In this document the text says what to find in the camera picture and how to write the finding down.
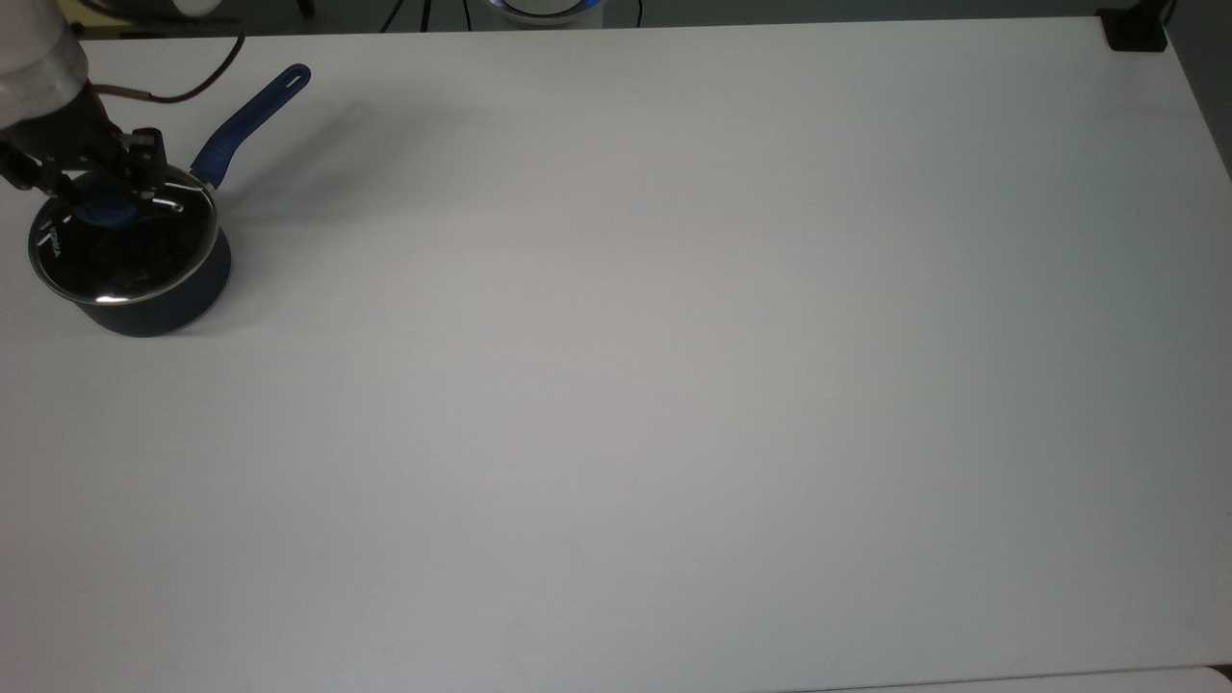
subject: pan handle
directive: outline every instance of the pan handle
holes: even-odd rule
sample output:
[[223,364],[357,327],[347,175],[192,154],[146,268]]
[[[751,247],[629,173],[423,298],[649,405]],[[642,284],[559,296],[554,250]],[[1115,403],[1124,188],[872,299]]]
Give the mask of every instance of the pan handle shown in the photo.
[[235,149],[292,96],[299,94],[309,79],[312,70],[307,65],[297,63],[283,70],[209,136],[201,153],[192,160],[192,173],[214,187],[222,185]]

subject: metal rim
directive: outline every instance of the metal rim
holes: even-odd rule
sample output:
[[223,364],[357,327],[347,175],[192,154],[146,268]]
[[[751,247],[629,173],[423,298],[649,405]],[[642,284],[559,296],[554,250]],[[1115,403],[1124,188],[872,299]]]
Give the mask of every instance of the metal rim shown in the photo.
[[530,25],[561,25],[575,21],[585,15],[586,12],[600,7],[607,2],[607,0],[578,0],[578,4],[563,12],[557,12],[554,15],[532,15],[530,12],[524,12],[517,7],[510,7],[504,0],[485,0],[494,10],[510,17],[515,21]]
[[84,301],[79,296],[73,296],[73,295],[68,293],[58,284],[55,284],[54,281],[52,281],[51,277],[47,276],[47,271],[43,269],[43,264],[42,264],[42,261],[39,261],[38,255],[34,252],[34,247],[31,245],[30,243],[27,243],[27,245],[28,245],[27,254],[30,255],[30,264],[34,268],[34,274],[38,275],[38,279],[43,280],[43,284],[47,285],[47,287],[51,289],[53,292],[55,292],[57,295],[59,295],[63,298],[67,298],[69,301],[73,301],[74,303],[78,303],[79,306],[96,306],[96,307],[100,307],[100,308],[122,308],[124,306],[133,306],[136,303],[144,303],[145,301],[149,301],[150,298],[158,298],[159,296],[163,296],[168,291],[171,291],[172,289],[175,289],[175,287],[180,286],[181,284],[184,284],[190,276],[197,274],[197,270],[201,269],[201,265],[206,264],[206,260],[209,259],[209,256],[214,253],[214,247],[218,244],[218,208],[214,206],[214,196],[213,196],[213,194],[211,194],[211,185],[208,182],[206,182],[206,181],[201,180],[200,178],[197,178],[196,175],[193,175],[192,171],[186,171],[184,169],[179,169],[179,168],[175,168],[175,166],[170,166],[170,168],[171,168],[171,170],[182,174],[185,178],[187,178],[191,181],[193,181],[193,182],[197,184],[197,186],[201,189],[201,191],[206,195],[206,202],[209,205],[209,217],[211,217],[211,219],[213,222],[213,223],[209,224],[209,227],[211,227],[209,228],[209,250],[207,250],[206,253],[203,253],[201,255],[201,259],[197,261],[197,264],[192,265],[192,268],[190,268],[187,271],[182,273],[180,275],[180,279],[175,280],[172,284],[169,284],[169,285],[159,289],[158,291],[155,291],[153,293],[148,293],[145,296],[142,296],[140,298],[132,298],[132,300],[128,300],[128,301]]

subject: pot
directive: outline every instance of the pot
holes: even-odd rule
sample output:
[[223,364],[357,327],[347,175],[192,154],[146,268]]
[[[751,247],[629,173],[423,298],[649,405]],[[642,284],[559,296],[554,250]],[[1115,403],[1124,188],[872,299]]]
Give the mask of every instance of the pot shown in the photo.
[[190,170],[168,168],[144,212],[102,175],[79,176],[84,203],[49,200],[34,217],[34,273],[94,322],[128,337],[166,334],[201,317],[230,275],[213,191],[240,143],[310,76],[304,65],[287,68],[209,137]]

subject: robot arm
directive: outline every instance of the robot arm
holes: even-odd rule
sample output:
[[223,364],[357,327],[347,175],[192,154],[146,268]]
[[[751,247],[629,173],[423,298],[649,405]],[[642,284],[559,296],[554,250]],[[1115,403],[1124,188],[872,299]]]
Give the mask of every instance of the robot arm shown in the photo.
[[[218,0],[176,0],[206,14]],[[85,52],[55,0],[0,2],[0,175],[75,202],[68,171],[96,171],[139,197],[166,178],[163,137],[116,127],[89,80]]]

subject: black cable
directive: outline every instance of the black cable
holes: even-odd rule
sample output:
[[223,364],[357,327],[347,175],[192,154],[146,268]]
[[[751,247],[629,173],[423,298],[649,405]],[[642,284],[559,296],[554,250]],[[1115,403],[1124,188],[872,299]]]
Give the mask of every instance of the black cable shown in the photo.
[[377,33],[384,33],[389,31],[389,25],[393,23],[393,18],[398,16],[398,10],[400,9],[402,9],[402,0],[398,0],[397,2],[393,4],[393,10],[389,10],[389,16],[386,17],[384,23],[381,25],[381,31],[378,31]]
[[232,46],[230,52],[227,53],[225,58],[223,58],[222,64],[219,64],[218,68],[216,68],[214,72],[206,78],[205,81],[190,89],[188,91],[185,91],[184,94],[176,96],[155,96],[149,91],[142,91],[139,89],[116,86],[112,84],[96,84],[94,85],[94,89],[97,94],[121,96],[123,99],[136,99],[138,101],[149,101],[152,104],[181,104],[184,101],[198,96],[202,91],[213,86],[214,83],[218,81],[221,76],[223,76],[223,73],[225,73],[227,69],[230,68],[232,63],[235,62],[235,58],[239,55],[240,49],[244,48],[244,41],[246,38],[243,25],[240,25],[239,20],[233,17],[200,18],[200,17],[171,17],[168,15],[154,15],[154,14],[132,14],[107,7],[105,5],[96,2],[95,0],[78,0],[78,2],[80,2],[83,7],[97,12],[100,15],[103,15],[106,17],[111,17],[113,20],[120,20],[124,22],[132,22],[134,25],[163,23],[175,27],[229,26],[233,27],[235,31],[235,44]]
[[239,35],[235,36],[235,44],[232,46],[230,53],[228,53],[227,57],[223,58],[223,62],[221,65],[218,65],[218,69],[216,69],[213,74],[207,76],[206,81],[202,81],[197,86],[177,96],[155,96],[149,91],[142,91],[139,89],[129,89],[127,86],[116,86],[113,84],[96,84],[94,85],[94,90],[97,94],[105,94],[108,96],[120,96],[122,99],[136,99],[138,101],[149,101],[150,104],[182,104],[188,99],[198,96],[202,91],[213,86],[214,83],[218,81],[218,78],[223,76],[223,73],[227,72],[227,68],[229,68],[232,63],[235,62],[235,57],[239,55],[240,49],[244,48],[245,38],[246,37],[244,35],[244,31],[240,30]]
[[424,14],[419,16],[419,33],[428,33],[428,20],[432,17],[432,0],[424,0]]

